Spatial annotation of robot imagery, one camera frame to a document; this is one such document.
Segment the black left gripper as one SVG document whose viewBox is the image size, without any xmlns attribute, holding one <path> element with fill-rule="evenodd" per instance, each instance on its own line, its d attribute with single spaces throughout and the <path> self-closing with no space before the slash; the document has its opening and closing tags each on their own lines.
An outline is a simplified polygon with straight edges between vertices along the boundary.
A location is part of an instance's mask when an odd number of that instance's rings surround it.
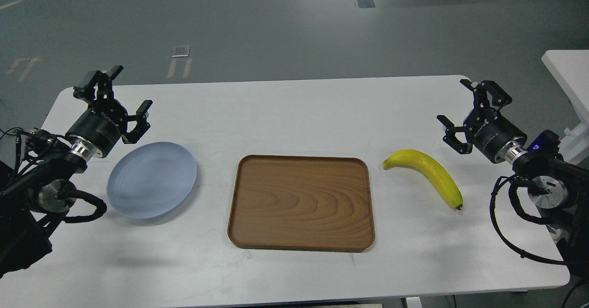
<svg viewBox="0 0 589 308">
<path fill-rule="evenodd" d="M 106 73 L 89 71 L 82 82 L 74 86 L 74 98 L 83 100 L 88 107 L 65 137 L 71 143 L 76 139 L 90 142 L 97 158 L 107 157 L 120 138 L 124 144 L 136 144 L 150 129 L 147 118 L 152 100 L 144 100 L 135 115 L 129 116 L 114 97 L 112 82 L 123 69 L 122 65 L 115 65 Z M 135 122 L 135 126 L 127 132 L 130 122 Z"/>
</svg>

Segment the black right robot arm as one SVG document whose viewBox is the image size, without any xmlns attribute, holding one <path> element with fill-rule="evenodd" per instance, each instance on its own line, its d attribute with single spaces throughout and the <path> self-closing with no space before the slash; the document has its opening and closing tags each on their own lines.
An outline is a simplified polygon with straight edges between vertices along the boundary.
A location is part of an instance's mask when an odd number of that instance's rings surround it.
<svg viewBox="0 0 589 308">
<path fill-rule="evenodd" d="M 501 114 L 512 102 L 496 82 L 480 83 L 461 79 L 473 94 L 473 109 L 462 125 L 438 115 L 444 126 L 443 141 L 459 154 L 477 149 L 494 164 L 509 163 L 513 174 L 495 182 L 490 200 L 491 223 L 499 238 L 521 258 L 549 265 L 562 265 L 588 278 L 588 249 L 583 235 L 588 233 L 588 171 L 564 161 L 558 135 L 543 131 L 530 146 L 526 134 Z M 526 222 L 540 226 L 561 226 L 569 232 L 562 260 L 541 257 L 511 243 L 501 232 L 495 215 L 495 201 L 508 185 L 508 197 L 515 213 Z"/>
</svg>

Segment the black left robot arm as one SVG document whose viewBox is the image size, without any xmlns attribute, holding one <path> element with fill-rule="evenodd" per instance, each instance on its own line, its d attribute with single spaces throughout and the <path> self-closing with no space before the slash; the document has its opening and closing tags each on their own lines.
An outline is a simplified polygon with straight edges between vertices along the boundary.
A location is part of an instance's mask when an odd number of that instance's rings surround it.
<svg viewBox="0 0 589 308">
<path fill-rule="evenodd" d="M 93 157 L 107 157 L 118 141 L 135 144 L 150 129 L 151 100 L 130 115 L 114 96 L 112 82 L 122 71 L 122 65 L 90 71 L 73 88 L 87 110 L 65 135 L 43 129 L 14 132 L 15 165 L 1 164 L 2 275 L 50 254 L 50 236 L 59 224 L 91 222 L 107 211 L 105 201 L 77 189 L 71 177 L 85 172 Z"/>
</svg>

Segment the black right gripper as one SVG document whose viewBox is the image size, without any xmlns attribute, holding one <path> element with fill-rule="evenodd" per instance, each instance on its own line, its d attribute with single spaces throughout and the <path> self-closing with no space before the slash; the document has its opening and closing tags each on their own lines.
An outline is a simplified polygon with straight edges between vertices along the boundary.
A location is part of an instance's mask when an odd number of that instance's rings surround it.
<svg viewBox="0 0 589 308">
<path fill-rule="evenodd" d="M 513 98 L 492 80 L 459 82 L 472 92 L 473 110 L 462 126 L 455 126 L 445 115 L 437 115 L 436 119 L 444 126 L 443 141 L 461 155 L 470 154 L 474 145 L 492 163 L 502 163 L 500 154 L 506 145 L 512 142 L 523 145 L 527 141 L 527 135 L 500 113 Z M 460 141 L 457 133 L 465 133 L 467 141 Z"/>
</svg>

